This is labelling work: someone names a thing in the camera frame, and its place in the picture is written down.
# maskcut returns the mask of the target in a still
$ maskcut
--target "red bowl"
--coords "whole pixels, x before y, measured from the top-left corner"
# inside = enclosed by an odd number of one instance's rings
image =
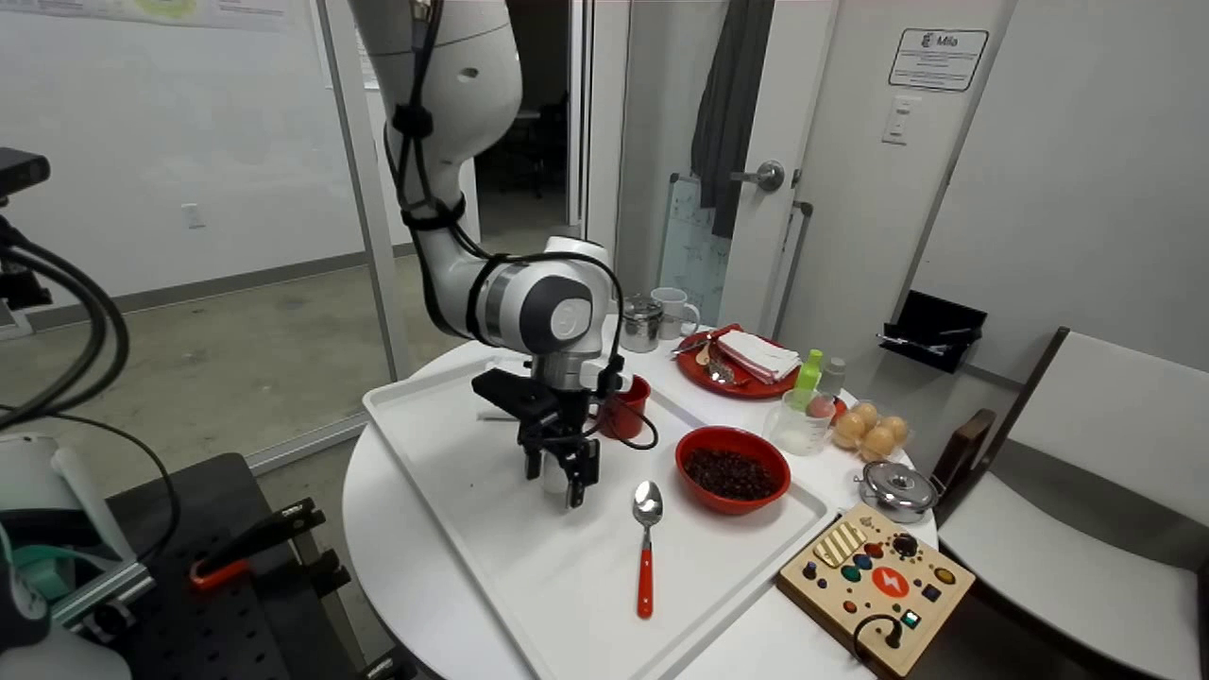
[[[720,453],[720,458],[743,462],[743,467],[759,467],[768,491],[754,500],[739,500],[739,493],[720,493],[714,486],[704,486],[690,477],[704,453],[714,453],[714,462]],[[686,491],[686,500],[696,500],[714,515],[752,515],[791,491],[791,466],[772,442],[754,437],[752,429],[700,427],[700,429],[686,429],[675,444],[675,480]]]

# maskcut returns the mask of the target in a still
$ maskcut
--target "food item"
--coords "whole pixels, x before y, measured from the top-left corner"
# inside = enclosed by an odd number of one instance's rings
[[[869,415],[864,413],[847,413],[841,420],[833,420],[832,437],[837,448],[859,448],[864,429],[869,429]]]
[[[880,427],[888,427],[888,429],[894,434],[894,444],[903,444],[903,442],[906,442],[906,434],[910,434],[910,427],[906,427],[906,420],[903,420],[903,415],[888,415],[888,420],[880,420]]]
[[[869,427],[864,437],[860,437],[864,462],[883,462],[894,448],[900,448],[900,437],[894,437],[894,429],[888,423]]]
[[[763,473],[759,462],[736,458],[728,448],[700,448],[686,462],[686,477],[714,493],[728,500],[763,500],[773,491],[773,480]]]
[[[852,403],[849,413],[860,413],[869,423],[876,423],[876,420],[880,420],[880,413],[876,413],[876,403],[874,403],[874,402],[860,402],[860,403]]]
[[[832,427],[837,423],[847,415],[847,403],[841,402],[833,402],[833,415],[832,415]]]

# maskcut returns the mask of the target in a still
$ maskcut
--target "red handle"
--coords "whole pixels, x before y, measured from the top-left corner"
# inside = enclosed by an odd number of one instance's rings
[[[642,559],[637,559],[637,619],[650,619],[655,612],[655,553],[650,543],[642,543]]]

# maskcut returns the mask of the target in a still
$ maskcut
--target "white tray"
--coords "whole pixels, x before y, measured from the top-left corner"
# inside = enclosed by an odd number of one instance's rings
[[[605,437],[599,485],[570,510],[554,458],[544,453],[544,477],[526,480],[517,423],[471,391],[486,368],[520,374],[520,360],[498,354],[372,390],[366,407],[536,677],[675,674],[826,525],[826,505],[802,486],[752,516],[690,505],[671,453],[700,423],[656,390],[647,415],[661,444],[637,453]],[[637,480],[666,491],[655,619],[636,614]]]

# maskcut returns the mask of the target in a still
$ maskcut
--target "silver spoon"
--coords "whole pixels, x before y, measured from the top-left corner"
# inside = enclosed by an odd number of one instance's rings
[[[734,370],[716,354],[709,354],[705,374],[709,374],[714,384],[728,384],[734,380]]]
[[[637,559],[637,619],[655,614],[655,549],[650,549],[650,527],[666,516],[666,493],[656,491],[655,480],[642,480],[636,486],[636,521],[642,525],[642,559]]]

